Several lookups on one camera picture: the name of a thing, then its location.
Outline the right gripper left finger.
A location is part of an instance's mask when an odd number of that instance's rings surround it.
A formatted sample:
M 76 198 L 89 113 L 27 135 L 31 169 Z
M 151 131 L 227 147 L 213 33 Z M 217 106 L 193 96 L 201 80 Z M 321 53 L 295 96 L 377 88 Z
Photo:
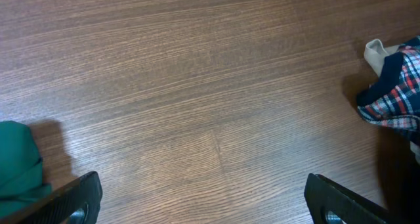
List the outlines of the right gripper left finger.
M 34 204 L 1 219 L 8 224 L 95 224 L 100 212 L 102 186 L 90 171 Z

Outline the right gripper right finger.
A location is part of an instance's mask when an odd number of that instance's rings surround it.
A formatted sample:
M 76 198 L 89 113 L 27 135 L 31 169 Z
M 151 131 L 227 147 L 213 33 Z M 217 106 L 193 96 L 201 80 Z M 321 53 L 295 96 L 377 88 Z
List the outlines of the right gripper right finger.
M 394 222 L 386 209 L 320 174 L 308 175 L 304 198 L 314 223 Z

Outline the green t-shirt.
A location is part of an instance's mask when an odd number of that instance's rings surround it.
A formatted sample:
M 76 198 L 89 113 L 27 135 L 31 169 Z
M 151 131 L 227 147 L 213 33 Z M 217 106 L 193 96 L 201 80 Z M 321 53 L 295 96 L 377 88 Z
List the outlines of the green t-shirt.
M 51 185 L 43 182 L 43 159 L 31 129 L 18 122 L 1 122 L 1 217 L 51 192 Z

